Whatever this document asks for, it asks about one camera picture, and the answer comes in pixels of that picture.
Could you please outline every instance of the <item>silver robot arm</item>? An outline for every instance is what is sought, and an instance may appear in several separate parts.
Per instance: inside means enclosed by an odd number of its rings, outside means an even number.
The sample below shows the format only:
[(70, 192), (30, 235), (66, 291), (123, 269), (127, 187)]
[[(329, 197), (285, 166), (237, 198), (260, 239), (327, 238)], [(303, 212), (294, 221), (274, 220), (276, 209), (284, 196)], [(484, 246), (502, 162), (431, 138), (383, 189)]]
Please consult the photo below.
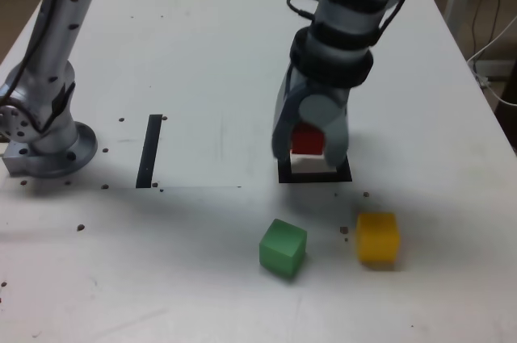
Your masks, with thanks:
[(91, 0), (44, 0), (22, 62), (0, 88), (3, 160), (11, 175), (55, 178), (95, 155), (94, 132), (74, 122), (75, 75), (68, 62)]
[[(294, 127), (305, 122), (325, 134), (325, 157), (347, 157), (347, 101), (373, 64), (373, 46), (404, 0), (320, 0), (312, 24), (299, 30), (275, 110), (272, 147), (290, 156)], [(68, 62), (91, 0), (44, 0), (27, 53), (0, 87), (0, 132), (11, 139), (3, 160), (11, 175), (54, 178), (95, 155), (94, 132), (70, 114), (75, 87)], [(395, 10), (380, 27), (386, 11)]]
[(292, 42), (291, 64), (277, 98), (272, 149), (279, 165), (289, 162), (292, 132), (299, 123), (324, 134), (328, 165), (339, 169), (344, 164), (350, 89), (368, 76), (373, 65), (370, 47), (404, 1), (319, 0), (311, 25), (299, 30)]

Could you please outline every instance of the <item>yellow cube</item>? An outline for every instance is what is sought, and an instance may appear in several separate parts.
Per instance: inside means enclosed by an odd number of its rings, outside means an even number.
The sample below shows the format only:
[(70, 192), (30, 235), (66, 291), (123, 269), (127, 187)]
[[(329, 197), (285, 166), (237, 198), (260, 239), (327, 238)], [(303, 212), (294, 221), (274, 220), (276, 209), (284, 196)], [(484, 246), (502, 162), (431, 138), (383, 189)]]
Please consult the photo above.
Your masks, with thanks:
[(363, 212), (357, 219), (357, 257), (367, 265), (392, 265), (400, 235), (392, 212)]

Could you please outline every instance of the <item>table surface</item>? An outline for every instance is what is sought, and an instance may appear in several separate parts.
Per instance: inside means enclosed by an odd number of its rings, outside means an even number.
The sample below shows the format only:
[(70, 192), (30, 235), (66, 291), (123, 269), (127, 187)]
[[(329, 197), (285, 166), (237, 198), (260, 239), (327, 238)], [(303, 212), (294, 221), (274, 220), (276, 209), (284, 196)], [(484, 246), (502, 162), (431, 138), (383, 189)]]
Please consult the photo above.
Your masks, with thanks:
[[(275, 98), (305, 25), (285, 0), (93, 1), (70, 60), (99, 151), (26, 186), (2, 167), (1, 341), (515, 341), (515, 155), (433, 0), (407, 0), (351, 92), (351, 183), (277, 182)], [(150, 114), (168, 117), (159, 187), (137, 190)], [(361, 211), (397, 214), (394, 271), (357, 262)], [(290, 282), (259, 265), (274, 218), (309, 234)]]

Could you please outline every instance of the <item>cube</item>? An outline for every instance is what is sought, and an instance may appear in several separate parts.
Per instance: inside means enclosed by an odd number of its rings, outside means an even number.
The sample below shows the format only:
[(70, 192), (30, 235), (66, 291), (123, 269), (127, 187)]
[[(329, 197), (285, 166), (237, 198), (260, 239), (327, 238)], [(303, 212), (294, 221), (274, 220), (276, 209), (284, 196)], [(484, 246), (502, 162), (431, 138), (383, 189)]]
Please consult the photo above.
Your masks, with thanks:
[(325, 135), (308, 123), (298, 123), (291, 134), (291, 153), (321, 155), (325, 148)]
[(391, 212), (363, 212), (357, 219), (357, 257), (366, 265), (392, 265), (400, 235)]
[(274, 220), (258, 246), (260, 265), (271, 272), (292, 278), (301, 266), (307, 232), (282, 220)]

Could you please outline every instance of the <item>black cable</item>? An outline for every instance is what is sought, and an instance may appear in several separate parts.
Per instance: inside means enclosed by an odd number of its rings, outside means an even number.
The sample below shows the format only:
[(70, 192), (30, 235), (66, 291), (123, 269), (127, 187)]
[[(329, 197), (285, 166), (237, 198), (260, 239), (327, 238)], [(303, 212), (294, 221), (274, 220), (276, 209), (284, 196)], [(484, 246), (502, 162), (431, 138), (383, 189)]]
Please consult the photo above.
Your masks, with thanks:
[(50, 2), (50, 9), (48, 10), (48, 15), (47, 15), (47, 19), (45, 21), (45, 24), (43, 26), (43, 29), (41, 30), (40, 32), (40, 37), (37, 39), (37, 41), (32, 45), (32, 49), (30, 51), (27, 51), (25, 53), (25, 56), (23, 57), (22, 59), (22, 62), (20, 63), (19, 65), (19, 68), (18, 68), (18, 72), (16, 73), (16, 76), (15, 76), (15, 79), (13, 80), (13, 82), (11, 83), (11, 85), (9, 86), (9, 89), (7, 90), (7, 92), (4, 94), (4, 96), (2, 97), (2, 99), (0, 99), (0, 106), (1, 105), (4, 105), (5, 101), (9, 99), (9, 97), (13, 94), (13, 92), (16, 90), (16, 86), (18, 86), (18, 83), (23, 75), (23, 72), (25, 71), (25, 69), (27, 68), (27, 65), (29, 63), (29, 61), (31, 60), (32, 56), (34, 55), (34, 53), (37, 51), (38, 47), (41, 45), (41, 42), (43, 41), (43, 39), (45, 38), (45, 36), (47, 35), (47, 32), (48, 32), (48, 28), (50, 27), (50, 23), (52, 21), (52, 17), (54, 15), (54, 12), (56, 10), (56, 3), (57, 3), (57, 0), (52, 0)]
[(377, 41), (380, 39), (382, 34), (386, 31), (386, 28), (388, 28), (388, 25), (395, 19), (395, 16), (397, 16), (398, 12), (400, 12), (402, 6), (404, 5), (404, 2), (406, 0), (399, 0), (397, 6), (391, 13), (391, 15), (386, 19), (386, 21), (382, 24), (382, 27), (379, 29), (379, 35), (377, 36)]
[(288, 4), (288, 7), (292, 11), (296, 12), (302, 18), (306, 18), (306, 19), (310, 20), (311, 22), (314, 20), (314, 14), (313, 13), (308, 12), (306, 10), (301, 10), (299, 8), (296, 8), (293, 4), (291, 4), (291, 1), (292, 0), (286, 0), (286, 3)]
[[(490, 42), (492, 42), (492, 40), (494, 39), (494, 33), (495, 33), (495, 28), (498, 24), (498, 17), (499, 17), (499, 11), (501, 10), (501, 0), (498, 0), (498, 5), (497, 5), (497, 8), (495, 10), (495, 16), (494, 16), (494, 22), (492, 23), (492, 31), (490, 32), (490, 38), (488, 39), (488, 43), (489, 44)], [(474, 59), (474, 70), (477, 70), (475, 64), (477, 63), (477, 61), (479, 61), (481, 59), (481, 57), (483, 56), (483, 54), (485, 54), (485, 51), (483, 51), (481, 54), (479, 54), (479, 56)]]
[[(472, 21), (472, 26), (471, 26), (471, 33), (472, 33), (472, 39), (473, 39), (473, 55), (476, 54), (477, 52), (477, 42), (476, 42), (476, 30), (475, 30), (475, 27), (476, 27), (476, 20), (477, 20), (477, 15), (479, 14), (479, 10), (481, 9), (481, 4), (483, 3), (483, 0), (479, 0), (479, 2), (477, 3), (477, 8), (476, 8), (476, 12), (474, 13), (474, 18), (473, 18), (473, 21)], [(476, 67), (476, 61), (473, 62), (473, 68), (474, 68), (474, 73), (477, 73), (477, 67)]]

